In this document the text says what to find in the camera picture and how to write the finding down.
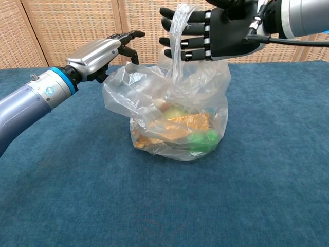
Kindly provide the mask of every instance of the beige woven panel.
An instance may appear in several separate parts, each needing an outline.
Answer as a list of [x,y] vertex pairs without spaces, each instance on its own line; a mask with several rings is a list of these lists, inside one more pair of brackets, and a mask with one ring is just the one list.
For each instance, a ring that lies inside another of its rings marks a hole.
[[[329,33],[318,34],[316,42],[329,42]],[[329,48],[311,48],[306,57],[306,61],[323,60],[329,62]]]
[[[110,0],[25,1],[53,65],[65,65],[81,46],[117,32]],[[120,56],[111,64],[121,64]]]
[[[175,10],[178,1],[174,0],[125,0],[124,9],[128,30],[139,29],[146,33],[145,37],[134,40],[131,48],[137,50],[140,63],[157,63],[159,53],[163,46],[159,44],[160,37],[168,37],[168,33],[161,25],[162,16],[159,13],[161,7]],[[205,0],[180,0],[179,3],[188,3],[198,6],[201,10],[211,9]]]
[[44,66],[15,0],[1,0],[0,32],[0,68]]

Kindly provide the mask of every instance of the gold foil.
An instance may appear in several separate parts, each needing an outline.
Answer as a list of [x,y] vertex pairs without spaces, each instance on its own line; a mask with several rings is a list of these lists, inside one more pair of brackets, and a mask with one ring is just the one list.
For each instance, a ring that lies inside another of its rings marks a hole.
[[175,117],[168,120],[156,120],[150,124],[150,128],[158,128],[162,139],[148,138],[139,135],[134,146],[144,148],[148,145],[160,144],[164,140],[174,142],[177,139],[187,137],[193,130],[206,131],[210,128],[209,114],[196,114],[183,117]]

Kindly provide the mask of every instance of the blue carpet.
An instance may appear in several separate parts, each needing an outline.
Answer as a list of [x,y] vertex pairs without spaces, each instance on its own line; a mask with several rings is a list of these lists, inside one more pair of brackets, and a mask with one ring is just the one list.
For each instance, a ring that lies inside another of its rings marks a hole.
[[[329,63],[230,69],[226,135],[190,163],[80,84],[0,159],[0,246],[329,246]],[[0,70],[0,98],[45,70]]]

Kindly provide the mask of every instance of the silver robotic hand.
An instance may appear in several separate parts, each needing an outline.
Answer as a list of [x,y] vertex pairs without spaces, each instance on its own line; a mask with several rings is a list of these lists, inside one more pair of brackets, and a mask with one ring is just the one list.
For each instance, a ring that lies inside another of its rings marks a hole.
[[[297,42],[296,37],[329,30],[328,0],[206,0],[215,8],[191,14],[181,41],[183,61],[221,60],[246,56],[268,43],[328,47],[329,43]],[[170,31],[174,11],[160,9],[162,26]],[[271,34],[278,33],[279,39]],[[170,47],[168,38],[160,44]],[[171,50],[164,54],[171,58]]]
[[0,157],[17,136],[75,94],[80,82],[102,83],[109,63],[117,55],[130,57],[138,64],[137,52],[126,44],[144,35],[132,31],[93,41],[69,56],[65,67],[55,66],[39,76],[31,75],[30,82],[0,100]]

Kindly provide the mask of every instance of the clear plastic bag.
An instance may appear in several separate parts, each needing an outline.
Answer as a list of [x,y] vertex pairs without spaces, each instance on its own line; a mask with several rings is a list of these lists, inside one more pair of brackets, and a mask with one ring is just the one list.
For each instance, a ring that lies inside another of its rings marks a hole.
[[130,118],[135,148],[182,161],[215,150],[228,121],[227,62],[181,61],[181,34],[195,10],[177,7],[170,29],[173,59],[161,53],[156,66],[127,63],[103,84],[105,107]]

